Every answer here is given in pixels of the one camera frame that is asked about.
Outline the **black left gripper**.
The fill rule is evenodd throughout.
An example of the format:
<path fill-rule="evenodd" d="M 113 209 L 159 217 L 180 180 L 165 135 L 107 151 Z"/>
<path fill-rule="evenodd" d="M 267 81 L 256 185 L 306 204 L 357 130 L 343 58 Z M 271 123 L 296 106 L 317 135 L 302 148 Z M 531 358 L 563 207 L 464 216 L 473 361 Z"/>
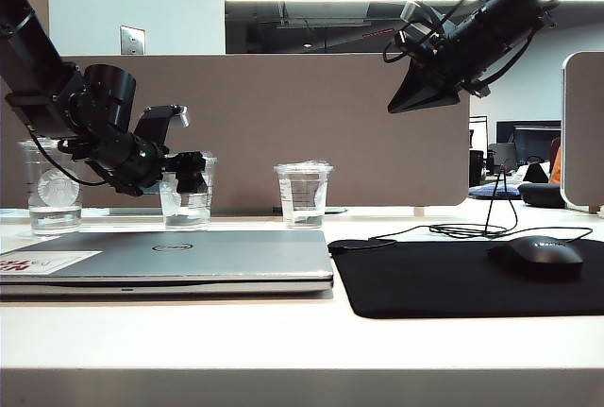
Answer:
<path fill-rule="evenodd" d="M 96 142 L 62 139 L 59 151 L 69 154 L 73 161 L 85 162 L 94 173 L 118 194 L 138 197 L 156 184 L 162 172 L 176 173 L 178 193 L 205 193 L 203 178 L 206 159 L 199 151 L 166 154 L 168 148 L 133 133 L 113 135 Z"/>

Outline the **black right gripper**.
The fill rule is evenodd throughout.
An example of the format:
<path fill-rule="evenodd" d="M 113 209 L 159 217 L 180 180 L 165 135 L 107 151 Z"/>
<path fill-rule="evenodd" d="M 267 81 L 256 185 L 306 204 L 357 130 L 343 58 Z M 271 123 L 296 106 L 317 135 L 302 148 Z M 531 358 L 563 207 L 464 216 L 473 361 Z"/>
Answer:
<path fill-rule="evenodd" d="M 492 9 L 479 8 L 455 25 L 433 8 L 411 8 L 410 65 L 388 112 L 456 105 L 461 89 L 489 94 L 493 80 L 480 76 L 500 58 L 498 18 Z"/>

